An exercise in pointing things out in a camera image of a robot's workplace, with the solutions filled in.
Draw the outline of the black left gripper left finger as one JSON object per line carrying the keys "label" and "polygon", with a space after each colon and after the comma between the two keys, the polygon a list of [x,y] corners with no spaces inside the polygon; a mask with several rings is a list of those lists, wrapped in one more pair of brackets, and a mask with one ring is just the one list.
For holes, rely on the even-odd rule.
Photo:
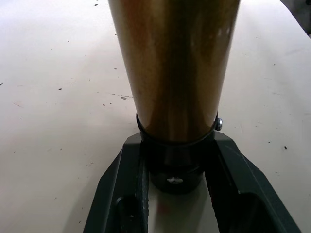
{"label": "black left gripper left finger", "polygon": [[100,178],[88,214],[86,233],[146,233],[149,172],[140,154],[140,136],[127,138]]}

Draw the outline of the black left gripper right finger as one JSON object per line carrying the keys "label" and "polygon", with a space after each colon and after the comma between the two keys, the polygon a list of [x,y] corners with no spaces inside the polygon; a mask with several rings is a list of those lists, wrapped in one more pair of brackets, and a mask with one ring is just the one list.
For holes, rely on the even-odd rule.
{"label": "black left gripper right finger", "polygon": [[299,233],[266,176],[223,133],[208,148],[206,181],[221,233]]}

